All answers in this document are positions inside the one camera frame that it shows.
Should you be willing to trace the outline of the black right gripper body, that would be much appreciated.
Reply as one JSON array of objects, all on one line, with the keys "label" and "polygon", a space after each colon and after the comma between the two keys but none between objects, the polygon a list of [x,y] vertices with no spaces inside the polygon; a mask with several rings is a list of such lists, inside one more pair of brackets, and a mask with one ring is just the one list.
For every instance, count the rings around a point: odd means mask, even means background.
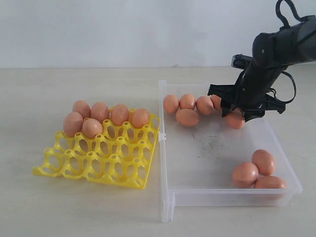
[{"label": "black right gripper body", "polygon": [[263,101],[263,97],[268,95],[268,90],[286,68],[286,66],[261,68],[254,61],[251,62],[245,69],[239,84],[237,107],[241,109],[242,113],[243,107]]}]

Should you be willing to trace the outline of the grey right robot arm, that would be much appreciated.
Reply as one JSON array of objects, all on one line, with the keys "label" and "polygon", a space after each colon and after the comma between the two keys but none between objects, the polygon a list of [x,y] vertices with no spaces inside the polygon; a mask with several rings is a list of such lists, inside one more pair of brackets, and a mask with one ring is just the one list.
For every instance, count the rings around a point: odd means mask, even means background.
[{"label": "grey right robot arm", "polygon": [[260,33],[252,45],[252,56],[237,54],[231,66],[241,69],[235,84],[210,85],[208,95],[221,98],[222,116],[239,108],[249,121],[261,118],[266,111],[283,113],[288,102],[269,92],[272,85],[286,72],[288,66],[316,60],[316,18],[310,16],[300,24],[282,27],[275,33]]}]

